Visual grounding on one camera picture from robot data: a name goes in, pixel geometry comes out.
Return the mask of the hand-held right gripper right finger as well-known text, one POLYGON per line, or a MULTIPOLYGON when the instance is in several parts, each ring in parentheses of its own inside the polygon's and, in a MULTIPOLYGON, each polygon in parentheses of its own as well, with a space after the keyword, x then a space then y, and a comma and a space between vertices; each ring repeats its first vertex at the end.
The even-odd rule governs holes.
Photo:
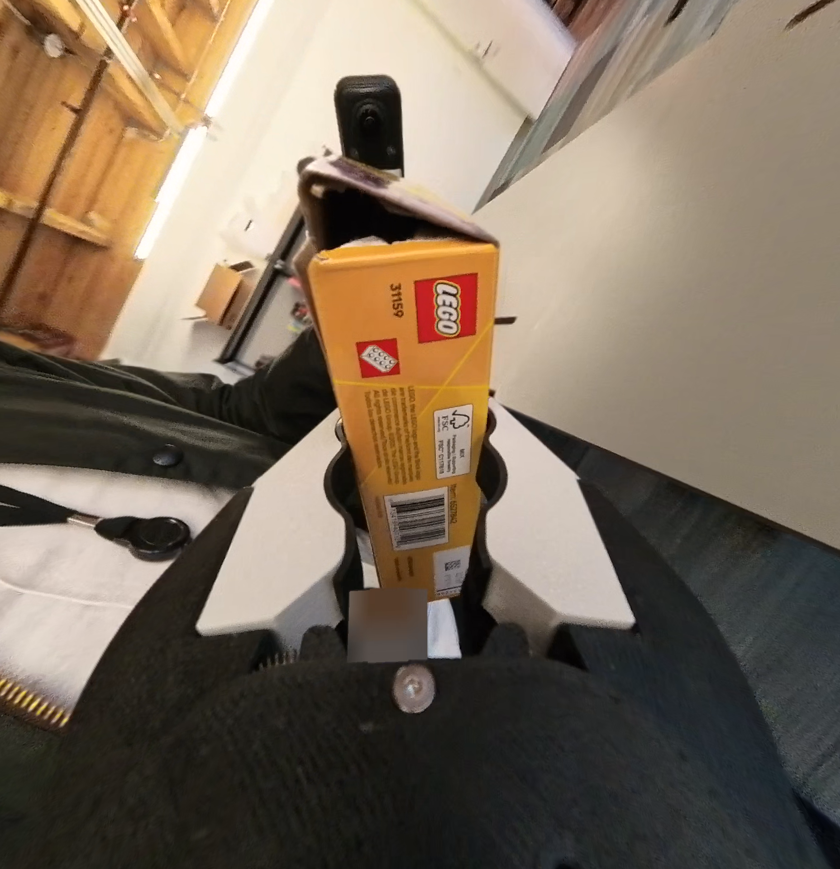
POLYGON ((635 628, 578 475, 494 399, 477 483, 480 513, 461 592, 465 655, 501 624, 519 626, 541 656, 564 625, 635 628))

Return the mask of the brown cardboard box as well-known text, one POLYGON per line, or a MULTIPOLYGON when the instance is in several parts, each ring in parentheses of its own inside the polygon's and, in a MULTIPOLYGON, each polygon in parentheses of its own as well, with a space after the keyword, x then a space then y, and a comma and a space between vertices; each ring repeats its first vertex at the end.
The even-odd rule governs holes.
POLYGON ((201 320, 233 331, 257 288, 261 271, 253 263, 217 263, 199 297, 194 310, 185 320, 201 320))

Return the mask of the black vertical pipe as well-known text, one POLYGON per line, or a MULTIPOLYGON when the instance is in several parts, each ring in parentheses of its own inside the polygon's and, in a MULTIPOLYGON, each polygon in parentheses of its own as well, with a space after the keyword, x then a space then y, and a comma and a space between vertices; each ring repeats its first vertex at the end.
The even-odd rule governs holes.
POLYGON ((110 48, 105 49, 105 51, 100 55, 98 62, 91 73, 91 77, 86 85, 82 98, 77 105, 72 105, 69 109, 73 115, 72 123, 68 128, 67 134, 56 157, 52 160, 49 175, 40 191, 38 200, 36 201, 36 206, 33 210, 33 215, 28 219, 19 246, 5 271, 5 275, 0 284, 0 316, 3 314, 10 298, 12 297, 13 289, 21 269, 23 268, 30 248, 33 245, 35 234, 37 233, 38 227, 43 222, 43 217, 49 207, 53 190, 56 187, 58 180, 62 177, 67 162, 72 156, 78 137, 85 126, 86 119, 91 111, 91 106, 95 101, 107 71, 109 71, 113 58, 113 50, 110 48))

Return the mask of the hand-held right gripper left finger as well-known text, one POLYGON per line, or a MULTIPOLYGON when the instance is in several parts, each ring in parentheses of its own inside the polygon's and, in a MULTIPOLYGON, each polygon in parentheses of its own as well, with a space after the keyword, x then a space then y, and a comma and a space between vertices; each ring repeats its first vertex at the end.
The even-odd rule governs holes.
POLYGON ((264 631, 298 655, 310 628, 347 620, 364 576, 342 504, 354 476, 340 423, 329 415, 253 485, 198 616, 201 636, 264 631))

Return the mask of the person's dark jacket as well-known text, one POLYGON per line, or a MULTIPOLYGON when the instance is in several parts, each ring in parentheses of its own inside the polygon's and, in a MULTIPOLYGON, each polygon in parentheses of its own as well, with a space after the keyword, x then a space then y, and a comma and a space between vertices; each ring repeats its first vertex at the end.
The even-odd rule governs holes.
MULTIPOLYGON (((292 447, 221 419, 235 383, 78 362, 0 342, 0 464, 130 474, 235 494, 292 447)), ((26 848, 59 740, 32 723, 32 713, 10 711, 16 700, 44 704, 51 714, 75 707, 52 704, 0 675, 0 867, 13 867, 26 848)))

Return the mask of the fluorescent ceiling light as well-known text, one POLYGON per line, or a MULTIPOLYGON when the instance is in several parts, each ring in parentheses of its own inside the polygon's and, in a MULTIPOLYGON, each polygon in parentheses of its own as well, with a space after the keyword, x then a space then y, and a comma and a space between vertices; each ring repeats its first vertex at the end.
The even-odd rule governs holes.
POLYGON ((254 2, 243 24, 218 81, 215 83, 205 106, 204 117, 184 135, 172 164, 165 174, 154 200, 153 213, 141 235, 133 258, 142 263, 152 253, 162 234, 177 199, 189 179, 203 146, 214 129, 219 128, 224 106, 229 100, 239 74, 247 62, 258 33, 269 14, 271 2, 254 2))

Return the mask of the person's white shirt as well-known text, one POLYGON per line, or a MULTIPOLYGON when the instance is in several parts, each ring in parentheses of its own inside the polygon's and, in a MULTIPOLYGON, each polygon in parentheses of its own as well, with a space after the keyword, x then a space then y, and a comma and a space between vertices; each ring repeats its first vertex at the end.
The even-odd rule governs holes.
MULTIPOLYGON (((234 490, 72 468, 0 464, 0 484, 93 516, 173 516, 198 535, 234 490)), ((90 529, 0 528, 0 675, 71 709, 114 635, 167 568, 90 529)))

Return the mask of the yellow spider-print toy box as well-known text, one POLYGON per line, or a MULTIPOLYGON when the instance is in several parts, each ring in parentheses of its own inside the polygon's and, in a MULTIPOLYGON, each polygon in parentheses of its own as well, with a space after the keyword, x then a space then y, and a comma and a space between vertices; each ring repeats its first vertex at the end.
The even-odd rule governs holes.
POLYGON ((348 158, 298 178, 310 314, 380 585, 459 595, 481 506, 498 242, 404 179, 348 158))

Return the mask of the black shelving rack with goods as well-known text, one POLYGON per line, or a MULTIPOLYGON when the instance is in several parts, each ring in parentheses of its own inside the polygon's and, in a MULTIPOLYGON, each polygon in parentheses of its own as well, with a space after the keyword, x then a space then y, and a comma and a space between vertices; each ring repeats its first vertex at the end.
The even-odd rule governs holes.
POLYGON ((305 329, 305 298, 294 261, 306 235, 305 220, 295 209, 217 358, 233 373, 251 375, 284 353, 305 329))

